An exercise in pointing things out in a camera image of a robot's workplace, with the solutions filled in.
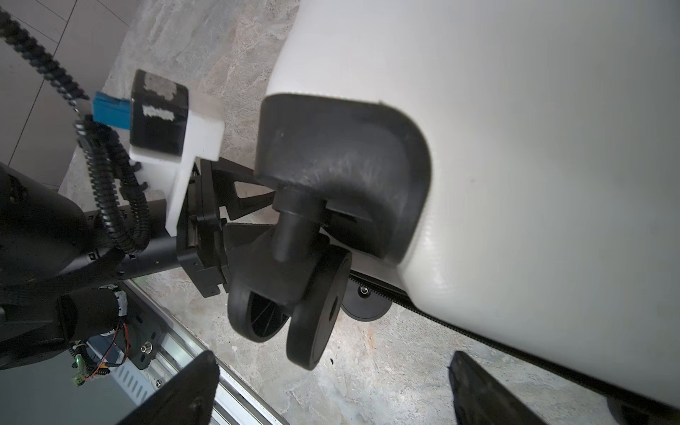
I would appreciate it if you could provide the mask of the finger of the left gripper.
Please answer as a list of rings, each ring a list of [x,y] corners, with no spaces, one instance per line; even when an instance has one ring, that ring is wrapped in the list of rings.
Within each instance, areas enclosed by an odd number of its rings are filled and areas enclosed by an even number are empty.
[[[263,210],[274,201],[274,191],[260,184],[246,166],[219,159],[212,164],[212,177],[217,204],[226,208],[230,221]]]

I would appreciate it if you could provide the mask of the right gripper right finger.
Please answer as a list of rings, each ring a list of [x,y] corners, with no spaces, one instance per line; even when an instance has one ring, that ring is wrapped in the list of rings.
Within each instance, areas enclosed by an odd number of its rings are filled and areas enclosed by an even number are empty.
[[[448,370],[458,424],[545,424],[465,352],[453,354]]]

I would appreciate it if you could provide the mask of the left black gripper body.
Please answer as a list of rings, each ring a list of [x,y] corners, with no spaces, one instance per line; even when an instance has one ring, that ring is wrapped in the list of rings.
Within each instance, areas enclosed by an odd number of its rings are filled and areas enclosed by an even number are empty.
[[[218,240],[219,209],[209,185],[220,157],[225,120],[216,97],[137,70],[131,90],[129,155],[138,176],[166,199],[165,229],[180,265],[199,293],[226,283]]]

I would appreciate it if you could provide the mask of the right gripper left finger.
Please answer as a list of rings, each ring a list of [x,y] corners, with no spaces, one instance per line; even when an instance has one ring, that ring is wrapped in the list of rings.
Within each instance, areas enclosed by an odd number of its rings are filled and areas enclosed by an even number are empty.
[[[119,424],[209,424],[219,380],[214,353],[202,352]]]

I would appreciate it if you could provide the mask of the white suitcase with black lining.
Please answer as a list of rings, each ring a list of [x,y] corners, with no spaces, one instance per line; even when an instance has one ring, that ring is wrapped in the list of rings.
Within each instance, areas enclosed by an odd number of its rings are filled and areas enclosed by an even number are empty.
[[[678,423],[678,2],[304,1],[254,180],[241,336],[313,369],[364,253],[373,292]]]

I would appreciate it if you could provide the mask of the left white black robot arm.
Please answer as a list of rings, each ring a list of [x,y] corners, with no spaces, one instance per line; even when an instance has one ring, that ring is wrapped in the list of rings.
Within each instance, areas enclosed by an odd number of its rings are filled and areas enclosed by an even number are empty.
[[[1,37],[74,108],[96,209],[16,170],[1,169],[1,366],[26,366],[113,333],[125,359],[144,367],[155,330],[118,283],[182,268],[204,297],[227,292],[236,328],[264,342],[287,321],[277,304],[230,284],[227,253],[254,241],[263,225],[241,222],[273,201],[240,198],[249,168],[219,157],[220,102],[145,71],[124,104],[131,147],[108,118],[116,100],[90,99],[7,12]]]

